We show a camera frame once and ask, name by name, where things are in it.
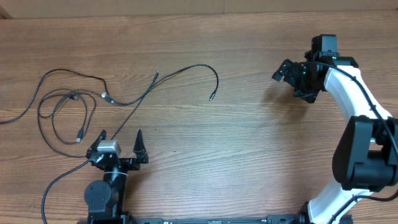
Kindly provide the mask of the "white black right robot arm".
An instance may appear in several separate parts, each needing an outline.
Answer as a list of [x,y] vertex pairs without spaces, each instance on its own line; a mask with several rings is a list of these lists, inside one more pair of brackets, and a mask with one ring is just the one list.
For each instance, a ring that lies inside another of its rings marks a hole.
[[284,60],[272,79],[287,82],[307,103],[329,92],[346,127],[332,158],[331,182],[297,214],[268,215],[264,223],[352,223],[348,211],[361,200],[397,198],[373,195],[397,185],[397,119],[372,95],[355,59],[338,53],[336,35],[315,36],[305,59]]

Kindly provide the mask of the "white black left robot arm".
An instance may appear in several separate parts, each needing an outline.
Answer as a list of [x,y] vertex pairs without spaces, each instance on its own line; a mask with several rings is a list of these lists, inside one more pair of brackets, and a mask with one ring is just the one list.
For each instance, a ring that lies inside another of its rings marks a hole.
[[88,223],[135,223],[124,211],[128,172],[139,170],[149,162],[142,131],[138,130],[133,147],[135,157],[120,157],[121,148],[116,140],[107,140],[103,130],[86,152],[92,166],[103,171],[103,178],[90,183],[84,199],[88,206]]

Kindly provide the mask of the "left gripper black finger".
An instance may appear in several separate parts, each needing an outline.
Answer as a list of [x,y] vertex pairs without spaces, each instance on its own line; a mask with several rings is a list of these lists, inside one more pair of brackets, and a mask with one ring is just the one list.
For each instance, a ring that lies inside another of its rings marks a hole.
[[139,129],[134,143],[133,153],[136,155],[136,159],[140,164],[147,164],[149,162],[149,156],[144,145],[144,138],[142,131]]
[[94,143],[86,151],[86,157],[91,157],[94,152],[97,152],[99,143],[105,139],[106,139],[106,131],[103,129],[100,135],[94,141]]

